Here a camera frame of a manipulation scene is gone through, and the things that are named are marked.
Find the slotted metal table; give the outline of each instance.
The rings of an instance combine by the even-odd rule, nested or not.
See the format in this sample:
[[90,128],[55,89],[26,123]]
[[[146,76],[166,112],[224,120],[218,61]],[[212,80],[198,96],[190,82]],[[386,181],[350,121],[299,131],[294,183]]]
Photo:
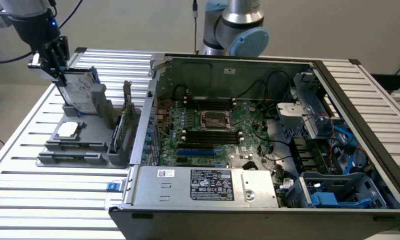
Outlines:
[[[98,68],[115,106],[124,103],[124,81],[132,81],[132,100],[142,109],[151,57],[151,52],[87,49],[74,56],[72,66]],[[320,60],[400,166],[400,106],[362,65]],[[126,178],[127,170],[36,166],[64,114],[63,103],[51,85],[0,151],[0,239],[124,239],[104,205],[107,183]],[[111,199],[120,197],[111,194]],[[371,239],[400,239],[400,232]]]

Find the label sticker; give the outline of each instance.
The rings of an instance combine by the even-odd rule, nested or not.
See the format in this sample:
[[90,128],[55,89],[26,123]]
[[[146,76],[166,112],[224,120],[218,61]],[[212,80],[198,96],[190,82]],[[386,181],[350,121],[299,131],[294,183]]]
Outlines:
[[224,68],[224,74],[236,74],[235,68]]
[[160,169],[158,171],[159,178],[174,178],[175,177],[175,169]]
[[191,170],[190,197],[196,201],[234,201],[231,170]]

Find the power supply label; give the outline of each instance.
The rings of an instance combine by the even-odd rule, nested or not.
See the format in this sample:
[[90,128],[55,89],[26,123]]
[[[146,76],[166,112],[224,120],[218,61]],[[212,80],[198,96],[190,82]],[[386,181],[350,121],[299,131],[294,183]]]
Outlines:
[[191,170],[190,197],[199,201],[234,201],[231,170]]

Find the green circuit board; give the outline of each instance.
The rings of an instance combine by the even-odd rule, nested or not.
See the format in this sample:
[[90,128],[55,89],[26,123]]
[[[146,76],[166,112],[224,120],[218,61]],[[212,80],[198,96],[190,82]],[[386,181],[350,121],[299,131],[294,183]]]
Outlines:
[[[254,125],[256,134],[268,138],[267,131],[263,131],[263,116],[258,115],[256,104],[248,101],[238,102],[236,106],[228,111],[216,110],[192,110],[186,109],[182,102],[166,101],[159,108],[159,129],[160,129],[160,166],[204,166],[204,167],[228,167],[240,168],[246,162],[255,159],[260,161],[258,147],[266,150],[268,143],[260,140],[252,131]],[[222,122],[206,122],[204,116],[216,116],[228,119],[230,125]],[[240,144],[214,144],[215,157],[210,156],[186,156],[187,161],[179,162],[179,144],[183,144],[183,130],[188,131],[224,131],[243,132],[243,142]]]

